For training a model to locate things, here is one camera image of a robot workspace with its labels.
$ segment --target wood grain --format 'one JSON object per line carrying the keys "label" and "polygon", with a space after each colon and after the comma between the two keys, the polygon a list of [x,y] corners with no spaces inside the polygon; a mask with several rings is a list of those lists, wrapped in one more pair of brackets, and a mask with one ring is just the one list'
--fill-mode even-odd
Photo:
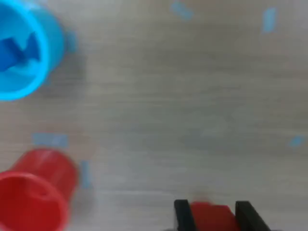
{"label": "wood grain", "polygon": [[[1,103],[1,169],[33,132],[69,137],[92,190],[70,231],[162,231],[174,199],[250,200],[272,229],[307,230],[308,2],[49,0],[77,54],[33,95]],[[277,25],[262,34],[262,14]]]}

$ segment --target blue cup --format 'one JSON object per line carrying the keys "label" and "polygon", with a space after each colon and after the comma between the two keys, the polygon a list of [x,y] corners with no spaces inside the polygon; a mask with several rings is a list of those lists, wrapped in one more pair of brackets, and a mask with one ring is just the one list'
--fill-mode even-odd
{"label": "blue cup", "polygon": [[[38,57],[23,59],[0,72],[0,100],[16,100],[34,92],[64,56],[64,33],[47,9],[30,1],[0,0],[0,41],[10,39],[25,51],[31,36]],[[1,52],[0,62],[13,56],[5,53]]]}

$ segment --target cup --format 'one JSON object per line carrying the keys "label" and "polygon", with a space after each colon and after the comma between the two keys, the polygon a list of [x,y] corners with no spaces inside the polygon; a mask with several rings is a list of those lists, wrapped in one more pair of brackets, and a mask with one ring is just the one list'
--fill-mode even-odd
{"label": "cup", "polygon": [[0,228],[4,231],[62,231],[78,183],[76,165],[62,152],[26,152],[0,173]]}
{"label": "cup", "polygon": [[0,42],[7,39],[15,44],[15,50],[35,50],[37,58],[23,59],[0,72],[3,101],[23,98],[39,88],[61,62],[65,40],[57,19],[43,6],[26,0],[0,0]]}

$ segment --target red block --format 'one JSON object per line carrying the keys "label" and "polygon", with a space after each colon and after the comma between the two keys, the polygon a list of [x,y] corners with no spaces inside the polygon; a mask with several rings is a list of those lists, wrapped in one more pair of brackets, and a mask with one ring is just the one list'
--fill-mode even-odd
{"label": "red block", "polygon": [[193,202],[191,211],[198,231],[240,231],[234,214],[226,205]]}

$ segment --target red cup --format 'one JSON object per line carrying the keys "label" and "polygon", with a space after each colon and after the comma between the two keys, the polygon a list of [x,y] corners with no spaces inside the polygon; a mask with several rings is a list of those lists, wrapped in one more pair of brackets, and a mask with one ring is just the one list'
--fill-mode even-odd
{"label": "red cup", "polygon": [[0,173],[0,228],[62,231],[77,182],[77,167],[62,152],[47,148],[26,152]]}

